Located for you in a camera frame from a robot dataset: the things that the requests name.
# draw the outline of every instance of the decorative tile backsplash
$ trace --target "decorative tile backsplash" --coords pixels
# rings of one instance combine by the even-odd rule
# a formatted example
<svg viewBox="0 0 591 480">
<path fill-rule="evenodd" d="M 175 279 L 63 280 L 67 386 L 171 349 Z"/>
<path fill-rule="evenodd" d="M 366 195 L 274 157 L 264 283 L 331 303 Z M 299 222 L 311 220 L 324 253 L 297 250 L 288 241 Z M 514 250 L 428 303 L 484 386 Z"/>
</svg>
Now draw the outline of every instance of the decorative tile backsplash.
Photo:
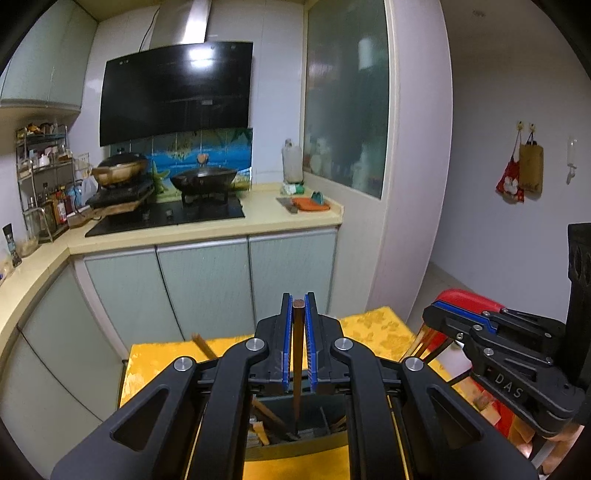
<svg viewBox="0 0 591 480">
<path fill-rule="evenodd" d="M 111 145 L 111 155 L 121 151 L 141 153 L 152 160 L 151 171 L 160 201 L 180 199 L 181 193 L 170 177 L 198 168 L 199 154 L 209 156 L 208 166 L 238 170 L 232 184 L 235 190 L 248 190 L 251 186 L 252 128 L 180 132 Z"/>
</svg>

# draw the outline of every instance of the tiled floor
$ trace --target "tiled floor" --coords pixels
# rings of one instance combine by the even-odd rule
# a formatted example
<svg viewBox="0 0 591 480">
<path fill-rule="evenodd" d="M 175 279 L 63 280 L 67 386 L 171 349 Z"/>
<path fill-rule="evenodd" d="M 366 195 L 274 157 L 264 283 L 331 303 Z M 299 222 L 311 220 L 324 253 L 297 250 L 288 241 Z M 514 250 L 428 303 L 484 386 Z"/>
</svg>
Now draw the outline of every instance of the tiled floor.
<svg viewBox="0 0 591 480">
<path fill-rule="evenodd" d="M 423 310 L 432 304 L 437 296 L 449 288 L 462 288 L 469 290 L 463 283 L 443 271 L 437 265 L 429 263 L 427 272 L 418 292 L 413 309 L 408 317 L 407 325 L 414 332 L 418 333 L 423 323 Z M 459 345 L 453 343 L 437 357 L 437 360 L 445 367 L 450 375 L 455 377 L 468 370 L 472 364 L 466 358 Z"/>
<path fill-rule="evenodd" d="M 407 325 L 413 333 L 418 333 L 423 322 L 423 310 L 425 307 L 432 304 L 437 296 L 448 288 L 463 288 L 470 290 L 459 280 L 452 277 L 449 273 L 443 271 L 434 263 L 429 262 L 427 272 L 421 285 L 421 290 L 418 292 L 417 299 L 414 303 L 413 309 L 408 317 Z"/>
</svg>

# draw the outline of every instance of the cabinet handle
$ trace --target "cabinet handle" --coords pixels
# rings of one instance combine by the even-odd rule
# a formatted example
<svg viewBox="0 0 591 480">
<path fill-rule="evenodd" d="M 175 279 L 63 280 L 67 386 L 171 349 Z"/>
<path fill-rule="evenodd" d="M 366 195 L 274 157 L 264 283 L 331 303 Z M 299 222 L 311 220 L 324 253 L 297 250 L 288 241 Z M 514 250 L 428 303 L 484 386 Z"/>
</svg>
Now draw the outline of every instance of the cabinet handle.
<svg viewBox="0 0 591 480">
<path fill-rule="evenodd" d="M 145 255 L 156 253 L 156 247 L 140 248 L 133 250 L 115 250 L 105 254 L 84 255 L 84 260 L 104 260 L 105 258 L 129 257 L 130 255 Z"/>
<path fill-rule="evenodd" d="M 169 247 L 157 246 L 156 251 L 158 253 L 179 252 L 182 250 L 193 250 L 193 249 L 198 249 L 198 248 L 226 247 L 228 245 L 242 245 L 242 244 L 246 244 L 247 242 L 248 242 L 248 240 L 246 238 L 231 238 L 228 240 L 212 240 L 209 242 L 199 242 L 198 244 L 170 245 Z"/>
<path fill-rule="evenodd" d="M 320 228 L 312 230 L 299 230 L 297 232 L 276 233 L 271 235 L 250 236 L 249 242 L 264 242 L 266 240 L 283 240 L 286 238 L 298 238 L 301 236 L 316 236 L 316 235 L 330 235 L 336 233 L 336 228 Z"/>
</svg>

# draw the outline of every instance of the metal screw head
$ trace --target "metal screw head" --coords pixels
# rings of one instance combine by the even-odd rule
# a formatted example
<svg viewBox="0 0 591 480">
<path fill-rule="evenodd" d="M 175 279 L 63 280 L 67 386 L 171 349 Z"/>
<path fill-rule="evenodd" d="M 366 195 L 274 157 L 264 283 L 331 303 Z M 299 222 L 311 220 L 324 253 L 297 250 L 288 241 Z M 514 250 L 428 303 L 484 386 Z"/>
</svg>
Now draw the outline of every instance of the metal screw head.
<svg viewBox="0 0 591 480">
<path fill-rule="evenodd" d="M 347 350 L 351 350 L 353 348 L 353 342 L 348 338 L 337 338 L 335 340 L 335 348 L 337 350 L 346 352 Z"/>
<path fill-rule="evenodd" d="M 251 352 L 258 352 L 265 348 L 265 341 L 261 338 L 250 338 L 246 341 L 246 348 L 248 348 Z"/>
<path fill-rule="evenodd" d="M 182 356 L 174 361 L 174 369 L 178 372 L 186 372 L 193 366 L 193 359 L 188 356 Z"/>
<path fill-rule="evenodd" d="M 404 361 L 404 365 L 408 368 L 411 372 L 418 372 L 423 369 L 425 365 L 424 362 L 415 356 L 411 356 Z"/>
</svg>

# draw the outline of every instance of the cable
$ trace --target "cable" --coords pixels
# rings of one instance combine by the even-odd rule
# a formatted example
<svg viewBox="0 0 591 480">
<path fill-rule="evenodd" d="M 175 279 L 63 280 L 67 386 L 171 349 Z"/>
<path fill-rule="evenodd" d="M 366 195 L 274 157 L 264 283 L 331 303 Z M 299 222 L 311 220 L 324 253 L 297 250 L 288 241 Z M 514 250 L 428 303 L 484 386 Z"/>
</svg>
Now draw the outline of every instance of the cable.
<svg viewBox="0 0 591 480">
<path fill-rule="evenodd" d="M 148 29 L 146 30 L 146 33 L 144 34 L 144 38 L 142 38 L 142 43 L 139 44 L 139 50 L 138 53 L 142 51 L 142 47 L 144 46 L 144 42 L 146 41 L 146 37 L 148 36 L 148 32 L 150 31 L 150 28 L 152 28 L 152 25 L 154 25 L 154 20 L 156 20 L 156 14 L 160 12 L 160 7 L 158 7 L 156 9 L 156 11 L 154 12 L 154 16 L 152 17 L 152 21 L 150 22 L 150 26 L 148 27 Z"/>
</svg>

